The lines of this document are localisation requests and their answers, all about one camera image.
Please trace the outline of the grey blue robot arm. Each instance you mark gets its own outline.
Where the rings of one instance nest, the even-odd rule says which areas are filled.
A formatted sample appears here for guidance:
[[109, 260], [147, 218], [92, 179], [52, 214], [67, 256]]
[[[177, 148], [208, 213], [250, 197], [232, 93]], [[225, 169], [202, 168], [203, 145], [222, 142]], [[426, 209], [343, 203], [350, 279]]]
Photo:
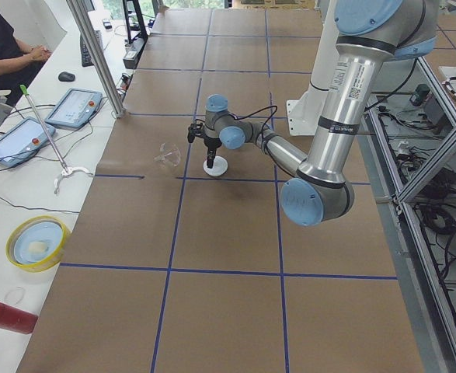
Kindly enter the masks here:
[[291, 175], [281, 189], [286, 216], [313, 226], [345, 215], [354, 192], [343, 167], [357, 134], [372, 85], [386, 61], [429, 54], [436, 40], [437, 1], [338, 1], [327, 20], [338, 30], [338, 59], [308, 153], [265, 124], [240, 120], [218, 94], [206, 102], [204, 124], [189, 129], [188, 139], [202, 137], [207, 167], [216, 151], [253, 143]]

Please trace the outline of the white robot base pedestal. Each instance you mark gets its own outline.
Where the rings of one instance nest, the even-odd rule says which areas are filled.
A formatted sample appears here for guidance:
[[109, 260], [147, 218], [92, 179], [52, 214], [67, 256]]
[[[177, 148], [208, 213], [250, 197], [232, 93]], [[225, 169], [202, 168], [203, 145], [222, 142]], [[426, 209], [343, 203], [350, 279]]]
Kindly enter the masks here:
[[321, 116], [331, 79], [338, 61], [336, 39], [338, 29], [334, 20], [337, 1], [328, 1], [323, 13], [324, 26], [308, 89], [299, 100], [287, 101], [287, 119], [291, 136], [314, 135]]

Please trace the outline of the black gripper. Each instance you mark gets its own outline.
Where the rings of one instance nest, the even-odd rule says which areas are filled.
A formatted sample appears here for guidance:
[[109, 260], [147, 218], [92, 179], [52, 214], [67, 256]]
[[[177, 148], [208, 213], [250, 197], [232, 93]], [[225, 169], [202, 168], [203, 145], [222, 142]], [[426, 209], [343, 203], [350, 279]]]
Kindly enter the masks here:
[[212, 167], [214, 167], [216, 151], [218, 148], [221, 147], [221, 140], [219, 138], [206, 137], [204, 139], [204, 144], [207, 147], [206, 166], [207, 166], [207, 168], [212, 168]]

